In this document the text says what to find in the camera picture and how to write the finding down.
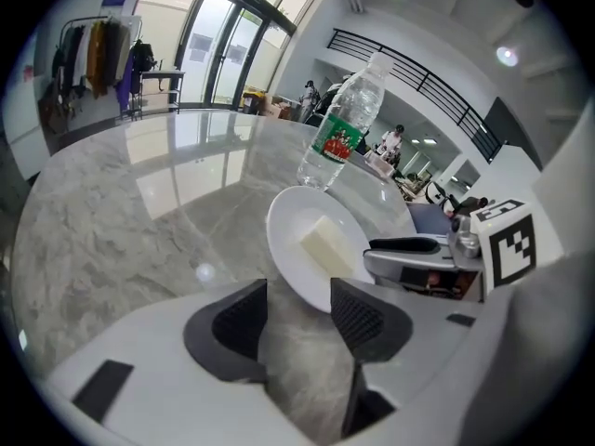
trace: water bottle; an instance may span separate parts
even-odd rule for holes
[[[326,190],[337,178],[380,111],[391,68],[388,55],[374,53],[367,67],[338,90],[297,170],[301,185]]]

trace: balcony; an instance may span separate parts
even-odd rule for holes
[[[487,163],[492,162],[502,147],[502,142],[460,94],[428,68],[403,53],[337,28],[327,48],[363,61],[368,61],[376,51],[390,56],[393,60],[390,75],[413,87],[452,119],[473,142]]]

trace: person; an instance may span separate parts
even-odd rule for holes
[[[396,156],[403,145],[402,134],[404,131],[405,128],[402,125],[397,125],[393,130],[384,133],[384,136],[382,136],[382,143],[377,148],[377,154],[380,155],[383,160]]]
[[[485,206],[487,206],[487,204],[488,201],[485,197],[482,197],[480,199],[475,197],[468,197],[465,200],[463,200],[460,203],[460,205],[457,208],[455,208],[454,211],[450,212],[448,216],[451,218],[456,215],[469,216],[471,212],[479,210],[480,208],[484,208]]]
[[[299,98],[299,102],[301,103],[301,110],[299,112],[299,118],[297,119],[300,123],[305,123],[306,120],[314,111],[314,106],[318,103],[318,91],[314,87],[314,82],[310,79],[308,83],[306,83],[306,92],[304,95]]]

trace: clothing rack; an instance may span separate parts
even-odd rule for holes
[[[69,25],[72,25],[73,23],[76,23],[77,21],[104,20],[104,19],[108,19],[109,17],[110,17],[109,15],[102,15],[100,17],[82,17],[80,19],[68,20],[66,23],[64,23],[64,26],[62,26],[62,29],[59,31],[58,48],[62,48],[62,41],[64,40],[64,30],[66,30],[66,27],[68,27]]]

